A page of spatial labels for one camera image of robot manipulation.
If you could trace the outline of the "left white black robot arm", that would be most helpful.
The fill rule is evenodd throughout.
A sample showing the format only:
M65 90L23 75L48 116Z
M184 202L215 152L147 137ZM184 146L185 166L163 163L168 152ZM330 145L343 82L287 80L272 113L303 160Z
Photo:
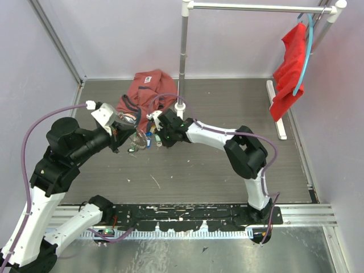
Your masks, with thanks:
M96 195L55 231L46 231L55 209L80 174L80 167L104 148L117 153L134 132L134 126L119 122L112 123L109 133L101 126L93 131L81 129L72 117L53 123L46 135L47 150L29 181L30 200L1 249L3 268L9 267L11 272L50 272L64 249L82 232L114 220L113 203Z

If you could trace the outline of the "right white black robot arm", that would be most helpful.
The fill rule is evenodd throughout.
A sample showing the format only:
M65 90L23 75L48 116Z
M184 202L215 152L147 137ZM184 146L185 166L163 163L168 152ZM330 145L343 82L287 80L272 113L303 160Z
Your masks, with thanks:
M269 218L272 201L263 175L268 152L248 127L223 129L198 123L192 118L182 120L172 110L154 111L149 120L154 121L156 134L165 147L186 142L224 151L234 172L245 182L247 209L252 222L262 224Z

